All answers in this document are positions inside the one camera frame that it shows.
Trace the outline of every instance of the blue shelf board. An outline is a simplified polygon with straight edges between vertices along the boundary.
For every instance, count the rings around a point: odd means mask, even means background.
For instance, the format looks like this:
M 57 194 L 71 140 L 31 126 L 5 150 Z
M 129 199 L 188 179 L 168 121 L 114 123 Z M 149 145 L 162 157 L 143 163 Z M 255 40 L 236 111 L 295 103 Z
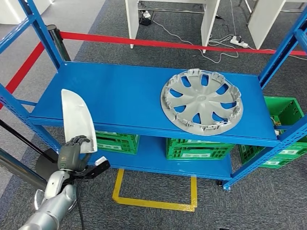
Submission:
M 63 126 L 60 90 L 84 99 L 97 130 L 274 147 L 277 139 L 256 75 L 222 73 L 241 92 L 243 114 L 235 127 L 216 136 L 197 136 L 170 122 L 162 110 L 162 88 L 184 69 L 66 62 L 29 119 Z
M 106 157 L 112 168 L 164 173 L 183 176 L 230 180 L 231 164 L 229 154 L 219 161 L 206 160 L 167 160 L 166 139 L 161 137 L 141 136 L 136 155 L 98 150 L 93 154 L 89 164 L 101 156 Z

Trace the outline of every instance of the blue metal shelf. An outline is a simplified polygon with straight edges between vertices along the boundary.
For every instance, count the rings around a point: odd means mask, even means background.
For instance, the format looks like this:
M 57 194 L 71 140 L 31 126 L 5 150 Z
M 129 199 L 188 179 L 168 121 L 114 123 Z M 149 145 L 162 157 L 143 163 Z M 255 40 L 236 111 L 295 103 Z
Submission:
M 68 89 L 84 99 L 97 130 L 271 147 L 279 143 L 256 75 L 222 73 L 242 94 L 243 114 L 234 128 L 204 137 L 175 126 L 162 110 L 160 95 L 166 81 L 182 71 L 68 62 L 59 69 L 29 120 L 37 125 L 63 126 L 60 90 Z
M 229 154 L 219 161 L 170 161 L 166 158 L 165 138 L 160 137 L 141 136 L 137 155 L 98 150 L 91 156 L 90 163 L 94 164 L 101 156 L 108 159 L 112 168 L 216 180 L 231 179 L 231 163 Z
M 307 51 L 307 7 L 259 76 L 222 72 L 241 92 L 243 117 L 225 133 L 204 137 L 180 130 L 168 120 L 161 109 L 160 95 L 163 86 L 183 69 L 65 62 L 53 43 L 33 0 L 18 1 L 27 19 L 0 41 L 0 53 L 32 24 L 57 73 L 37 104 L 16 99 L 2 84 L 0 102 L 55 151 L 59 151 L 60 144 L 42 126 L 63 126 L 60 100 L 63 88 L 82 97 L 97 130 L 144 135 L 141 137 L 137 155 L 100 150 L 92 157 L 91 163 L 104 155 L 115 168 L 219 179 L 222 180 L 224 189 L 230 189 L 264 162 L 307 135 L 307 116 L 305 116 L 287 127 L 277 139 L 262 92 L 299 42 Z M 29 113 L 20 102 L 33 104 L 35 108 Z M 231 173 L 229 154 L 221 161 L 168 161 L 162 137 L 267 147 Z

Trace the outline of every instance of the red rope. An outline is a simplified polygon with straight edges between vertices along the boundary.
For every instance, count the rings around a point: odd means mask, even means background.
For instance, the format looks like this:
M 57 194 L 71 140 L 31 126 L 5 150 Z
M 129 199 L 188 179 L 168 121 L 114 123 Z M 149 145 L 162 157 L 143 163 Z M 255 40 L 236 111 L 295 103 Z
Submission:
M 42 42 L 36 45 L 34 50 L 5 87 L 8 92 L 13 93 L 29 71 L 29 69 L 44 51 Z
M 129 39 L 125 37 L 114 37 L 105 35 L 95 35 L 95 34 L 79 34 L 71 32 L 60 32 L 60 36 L 64 39 L 81 40 L 88 42 L 107 42 L 107 43 L 119 43 L 119 44 L 134 44 L 138 46 L 154 46 L 154 47 L 169 47 L 169 48 L 179 48 L 179 49 L 205 49 L 211 51 L 220 52 L 239 52 L 239 53 L 253 53 L 253 54 L 274 54 L 276 50 L 253 50 L 253 49 L 231 49 L 216 46 L 196 46 L 182 43 L 173 42 L 162 42 L 162 41 L 152 41 L 152 40 L 141 40 L 141 39 Z M 292 51 L 291 55 L 306 55 L 304 51 Z

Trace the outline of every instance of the green crate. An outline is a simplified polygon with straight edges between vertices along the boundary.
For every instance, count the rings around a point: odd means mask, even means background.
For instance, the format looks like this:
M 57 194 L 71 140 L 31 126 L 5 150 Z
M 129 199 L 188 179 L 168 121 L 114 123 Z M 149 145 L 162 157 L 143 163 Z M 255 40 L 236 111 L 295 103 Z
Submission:
M 298 101 L 294 97 L 265 97 L 266 106 L 274 121 L 282 126 L 292 126 L 304 116 Z M 307 136 L 292 146 L 307 148 Z
M 177 139 L 169 138 L 169 144 L 171 146 L 203 146 L 203 147 L 233 147 L 235 144 L 212 142 L 205 140 L 190 140 L 190 139 Z
M 203 147 L 197 144 L 189 146 L 172 146 L 166 138 L 166 158 L 168 160 L 222 160 L 231 151 L 229 147 Z
M 140 140 L 139 135 L 125 134 L 126 137 L 118 136 L 97 136 L 97 146 L 98 149 L 122 152 L 135 155 Z
M 270 168 L 270 169 L 279 169 L 279 168 L 281 168 L 282 166 L 290 163 L 291 161 L 293 161 L 293 160 L 279 159 L 279 158 L 274 157 L 269 161 L 267 161 L 267 162 L 262 164 L 261 167 L 262 168 Z
M 99 138 L 117 138 L 121 140 L 135 139 L 135 134 L 124 134 L 124 133 L 115 133 L 115 132 L 104 132 L 96 131 L 96 137 Z
M 265 97 L 265 100 L 271 118 L 273 118 L 274 122 L 280 122 L 281 125 L 283 126 L 291 126 L 304 116 L 296 98 Z M 239 146 L 242 164 L 247 163 L 262 149 L 264 149 L 264 147 L 247 145 Z M 287 163 L 302 156 L 306 152 L 307 137 L 303 137 L 269 160 L 274 161 L 274 159 L 284 159 L 284 161 L 281 164 L 276 167 L 271 167 L 271 165 L 268 165 L 268 167 L 267 164 L 262 166 L 267 168 L 281 168 Z

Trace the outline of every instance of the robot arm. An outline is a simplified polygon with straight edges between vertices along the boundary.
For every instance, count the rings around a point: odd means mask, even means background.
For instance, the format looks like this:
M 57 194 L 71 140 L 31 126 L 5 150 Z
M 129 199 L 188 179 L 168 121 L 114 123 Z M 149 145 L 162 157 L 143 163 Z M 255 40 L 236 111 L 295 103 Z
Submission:
M 76 179 L 94 179 L 110 168 L 105 158 L 98 159 L 94 167 L 87 163 L 91 153 L 80 160 L 80 147 L 89 142 L 85 136 L 77 136 L 63 146 L 59 154 L 58 171 L 48 181 L 40 207 L 19 230 L 57 230 L 63 218 L 76 201 Z

